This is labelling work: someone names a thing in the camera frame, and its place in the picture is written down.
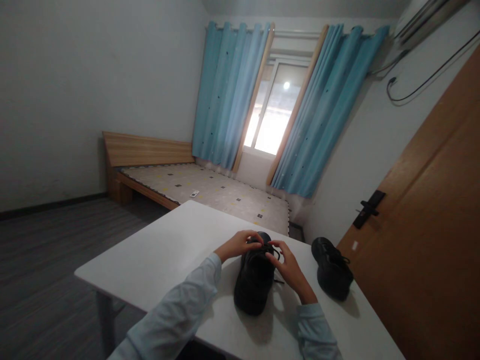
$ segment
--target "blue curtain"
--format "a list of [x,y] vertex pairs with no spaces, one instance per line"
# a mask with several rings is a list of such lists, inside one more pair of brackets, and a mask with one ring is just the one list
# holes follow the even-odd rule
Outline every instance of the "blue curtain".
[[208,25],[192,154],[231,170],[259,73],[270,24],[247,32],[242,23],[216,29]]
[[330,26],[271,185],[311,198],[389,27]]

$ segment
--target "ceiling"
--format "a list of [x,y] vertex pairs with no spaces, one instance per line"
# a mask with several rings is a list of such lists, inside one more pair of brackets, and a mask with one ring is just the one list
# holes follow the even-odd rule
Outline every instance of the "ceiling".
[[410,0],[201,0],[209,15],[399,18]]

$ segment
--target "gray floor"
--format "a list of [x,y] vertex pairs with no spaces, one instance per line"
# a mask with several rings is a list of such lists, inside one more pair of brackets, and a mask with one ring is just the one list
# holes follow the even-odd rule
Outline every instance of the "gray floor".
[[[166,212],[137,194],[0,222],[0,359],[102,359],[95,293],[74,271]],[[125,308],[117,339],[143,315]]]

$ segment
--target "table leg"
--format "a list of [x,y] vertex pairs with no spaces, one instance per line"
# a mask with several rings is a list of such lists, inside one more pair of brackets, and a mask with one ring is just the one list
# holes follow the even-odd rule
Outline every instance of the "table leg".
[[115,324],[112,298],[101,292],[96,292],[96,307],[100,322],[103,355],[108,358],[115,350]]

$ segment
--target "light blue sleeve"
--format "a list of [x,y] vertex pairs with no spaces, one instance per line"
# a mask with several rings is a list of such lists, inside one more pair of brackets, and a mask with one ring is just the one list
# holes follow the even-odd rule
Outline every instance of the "light blue sleeve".
[[[210,254],[128,331],[108,359],[175,359],[197,332],[221,273],[220,258]],[[342,359],[319,304],[298,307],[298,341],[305,359]]]
[[175,359],[197,332],[221,272],[220,258],[210,254],[128,331],[108,359]]
[[337,339],[330,330],[319,303],[300,305],[298,342],[304,359],[341,360]]

